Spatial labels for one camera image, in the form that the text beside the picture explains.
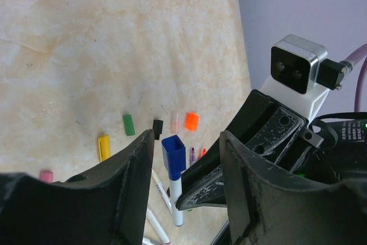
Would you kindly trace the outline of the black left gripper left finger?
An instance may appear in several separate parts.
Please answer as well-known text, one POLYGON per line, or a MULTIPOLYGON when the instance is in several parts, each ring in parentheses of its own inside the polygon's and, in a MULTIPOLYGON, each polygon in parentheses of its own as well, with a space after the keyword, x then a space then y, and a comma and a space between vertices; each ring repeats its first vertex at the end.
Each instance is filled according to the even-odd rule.
POLYGON ((153 155, 146 130, 66 182, 1 174, 1 243, 141 244, 153 155))

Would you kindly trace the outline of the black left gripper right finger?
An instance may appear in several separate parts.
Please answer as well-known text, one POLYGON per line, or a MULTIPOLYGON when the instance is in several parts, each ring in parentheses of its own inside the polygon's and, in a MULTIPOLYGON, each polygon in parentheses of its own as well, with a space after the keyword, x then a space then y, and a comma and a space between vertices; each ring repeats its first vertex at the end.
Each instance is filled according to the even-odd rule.
POLYGON ((233 244, 365 244, 366 181, 326 185, 274 165, 220 134, 233 244))

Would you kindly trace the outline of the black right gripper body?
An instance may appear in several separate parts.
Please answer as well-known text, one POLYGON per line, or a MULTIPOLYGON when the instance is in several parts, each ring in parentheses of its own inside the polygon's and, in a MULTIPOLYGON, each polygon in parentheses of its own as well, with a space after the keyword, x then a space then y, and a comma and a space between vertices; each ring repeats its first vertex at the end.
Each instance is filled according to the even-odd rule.
POLYGON ((279 107, 246 147, 273 164, 293 173, 324 139, 306 127, 307 120, 279 107))

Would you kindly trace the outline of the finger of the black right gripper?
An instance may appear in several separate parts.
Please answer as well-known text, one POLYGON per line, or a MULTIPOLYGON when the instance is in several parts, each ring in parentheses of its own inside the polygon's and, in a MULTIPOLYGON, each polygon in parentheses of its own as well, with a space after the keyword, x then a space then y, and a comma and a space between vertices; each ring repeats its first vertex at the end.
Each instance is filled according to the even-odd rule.
MULTIPOLYGON (((270 118, 270 97, 258 90, 252 90, 226 131, 232 133, 243 144, 247 143, 270 118)), ((213 182, 222 182, 220 161, 220 140, 217 139, 208 153, 182 174, 182 194, 175 206, 180 210, 201 206, 221 207, 226 204, 224 189, 218 195, 204 199, 200 193, 213 182)))

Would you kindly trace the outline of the pink capped marker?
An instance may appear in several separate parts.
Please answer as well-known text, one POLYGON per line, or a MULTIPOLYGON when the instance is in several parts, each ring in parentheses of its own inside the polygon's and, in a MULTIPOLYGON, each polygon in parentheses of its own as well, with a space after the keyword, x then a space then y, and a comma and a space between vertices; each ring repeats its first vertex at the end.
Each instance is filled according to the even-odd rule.
POLYGON ((154 215, 153 211, 149 206, 147 206, 146 211, 146 218, 148 219, 149 223, 151 224, 152 228, 154 229, 157 236, 160 238, 163 244, 170 244, 170 238, 164 228, 161 226, 160 222, 158 221, 157 217, 154 215))

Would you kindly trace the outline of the blue white marker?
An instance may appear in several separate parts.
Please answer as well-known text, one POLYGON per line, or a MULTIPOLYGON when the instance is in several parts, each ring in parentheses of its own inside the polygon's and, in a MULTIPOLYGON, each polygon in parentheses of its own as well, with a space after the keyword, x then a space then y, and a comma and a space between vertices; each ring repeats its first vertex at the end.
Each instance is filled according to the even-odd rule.
POLYGON ((186 170, 186 147, 178 135, 172 135, 161 141, 163 163, 169 176, 169 190, 173 223, 180 227, 184 223, 183 212, 176 207, 182 195, 181 174, 186 170))

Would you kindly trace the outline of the orange highlighter cap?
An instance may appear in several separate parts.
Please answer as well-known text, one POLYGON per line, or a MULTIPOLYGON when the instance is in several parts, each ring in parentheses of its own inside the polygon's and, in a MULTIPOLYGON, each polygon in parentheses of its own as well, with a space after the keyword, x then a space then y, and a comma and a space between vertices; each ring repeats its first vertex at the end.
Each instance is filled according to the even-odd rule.
POLYGON ((185 128, 189 131, 197 131, 200 116, 194 112, 187 114, 185 128))

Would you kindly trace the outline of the pink marker cap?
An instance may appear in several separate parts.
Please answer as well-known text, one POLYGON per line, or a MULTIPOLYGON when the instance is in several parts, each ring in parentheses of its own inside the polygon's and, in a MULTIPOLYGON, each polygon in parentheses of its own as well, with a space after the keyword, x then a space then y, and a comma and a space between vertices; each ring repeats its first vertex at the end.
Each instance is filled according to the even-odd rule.
POLYGON ((53 183, 54 174, 50 170, 42 170, 39 179, 46 183, 53 183))

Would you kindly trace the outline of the clear pink pen cap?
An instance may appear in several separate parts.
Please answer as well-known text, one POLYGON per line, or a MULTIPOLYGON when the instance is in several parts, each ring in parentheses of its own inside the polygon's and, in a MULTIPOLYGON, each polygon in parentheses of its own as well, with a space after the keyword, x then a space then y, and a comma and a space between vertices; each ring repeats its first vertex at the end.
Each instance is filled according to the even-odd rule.
POLYGON ((179 113, 178 112, 171 113, 170 130, 171 130, 171 133, 173 134, 178 134, 179 132, 179 113))

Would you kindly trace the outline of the black marker cap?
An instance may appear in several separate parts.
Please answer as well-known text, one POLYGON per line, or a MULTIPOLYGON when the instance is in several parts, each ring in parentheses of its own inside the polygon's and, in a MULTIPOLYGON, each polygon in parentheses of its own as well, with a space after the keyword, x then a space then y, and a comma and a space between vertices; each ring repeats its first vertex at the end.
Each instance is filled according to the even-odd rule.
POLYGON ((163 130, 163 121, 159 119, 153 120, 153 131, 154 131, 154 139, 156 141, 160 140, 160 136, 163 130))

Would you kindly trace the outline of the dark green marker cap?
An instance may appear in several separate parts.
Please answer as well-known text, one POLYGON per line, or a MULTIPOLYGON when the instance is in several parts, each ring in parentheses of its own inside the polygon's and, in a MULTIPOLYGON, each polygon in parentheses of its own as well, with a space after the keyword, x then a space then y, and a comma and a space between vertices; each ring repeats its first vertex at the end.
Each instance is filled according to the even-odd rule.
POLYGON ((135 126, 134 126, 134 122, 133 122, 131 114, 123 115, 123 124, 124 124, 126 136, 135 135, 135 126))

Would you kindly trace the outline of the yellow capped marker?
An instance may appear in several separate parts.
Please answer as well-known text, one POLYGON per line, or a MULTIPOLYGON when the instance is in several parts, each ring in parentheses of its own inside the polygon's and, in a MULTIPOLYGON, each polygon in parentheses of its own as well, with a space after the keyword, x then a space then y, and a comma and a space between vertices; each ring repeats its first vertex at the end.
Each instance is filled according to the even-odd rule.
POLYGON ((162 199, 166 204, 167 209, 169 210, 170 213, 172 213, 170 198, 166 193, 165 187, 163 186, 161 179, 159 178, 158 174, 154 169, 152 169, 151 176, 153 178, 153 181, 155 182, 155 186, 157 187, 159 194, 161 195, 162 199))

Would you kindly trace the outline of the light green capped marker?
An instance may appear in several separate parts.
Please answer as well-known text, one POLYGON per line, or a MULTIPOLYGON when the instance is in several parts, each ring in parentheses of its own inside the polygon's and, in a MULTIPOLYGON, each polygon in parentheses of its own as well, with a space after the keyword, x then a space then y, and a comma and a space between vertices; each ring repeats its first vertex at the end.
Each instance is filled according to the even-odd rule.
POLYGON ((162 243, 154 241, 154 240, 149 239, 147 237, 143 237, 142 244, 143 245, 162 245, 162 243))

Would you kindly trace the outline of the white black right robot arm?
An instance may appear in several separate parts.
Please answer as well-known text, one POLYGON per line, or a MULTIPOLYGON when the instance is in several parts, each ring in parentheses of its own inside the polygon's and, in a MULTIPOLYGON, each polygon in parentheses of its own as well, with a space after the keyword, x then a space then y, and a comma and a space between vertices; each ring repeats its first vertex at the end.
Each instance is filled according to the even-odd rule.
MULTIPOLYGON (((251 152, 311 180, 332 184, 366 176, 366 113, 342 112, 306 120, 258 90, 227 127, 251 152)), ((220 161, 220 144, 182 176, 180 210, 224 207, 227 202, 220 161)))

